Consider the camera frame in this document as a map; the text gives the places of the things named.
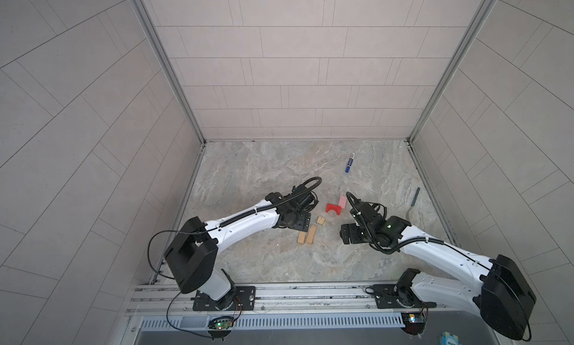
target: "tiled wall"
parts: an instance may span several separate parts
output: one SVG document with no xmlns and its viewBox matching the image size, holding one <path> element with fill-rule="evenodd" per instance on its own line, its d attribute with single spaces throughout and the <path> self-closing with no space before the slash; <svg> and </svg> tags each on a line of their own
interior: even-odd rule
<svg viewBox="0 0 574 345">
<path fill-rule="evenodd" d="M 404 138 L 480 0 L 144 0 L 209 140 Z"/>
<path fill-rule="evenodd" d="M 462 245 L 527 274 L 541 345 L 574 343 L 572 1 L 499 0 L 414 142 Z"/>
<path fill-rule="evenodd" d="M 0 343 L 103 344 L 199 146 L 127 0 L 0 0 Z"/>
</svg>

